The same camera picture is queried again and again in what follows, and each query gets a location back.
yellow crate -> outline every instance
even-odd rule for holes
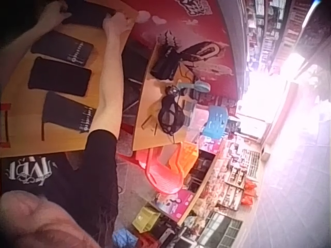
[[[132,224],[141,234],[150,231],[160,215],[158,211],[152,208],[143,207]]]

red wall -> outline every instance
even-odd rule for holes
[[[170,30],[175,39],[167,33],[168,40],[178,45],[179,52],[200,43],[196,51],[202,54],[189,57],[205,59],[184,63],[201,80],[211,84],[213,95],[237,99],[232,48],[217,0],[123,1],[140,11],[132,31],[134,38],[152,48],[156,39],[163,37],[164,41],[166,31]]]

black t-shirt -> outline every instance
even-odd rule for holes
[[[111,240],[118,214],[116,137],[89,134],[82,165],[73,170],[64,153],[1,161],[1,194],[24,190],[63,207],[101,246]]]

hand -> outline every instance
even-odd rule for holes
[[[117,12],[113,17],[109,14],[103,21],[103,30],[106,36],[120,36],[120,34],[126,30],[131,29],[131,20],[126,19],[123,13]]]
[[[64,19],[71,16],[71,13],[64,13],[68,9],[64,1],[54,1],[46,5],[41,13],[36,28],[43,33],[51,31],[60,25]]]

blue chair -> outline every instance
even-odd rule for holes
[[[228,122],[228,109],[220,106],[209,106],[208,121],[202,135],[219,140],[223,137]]]

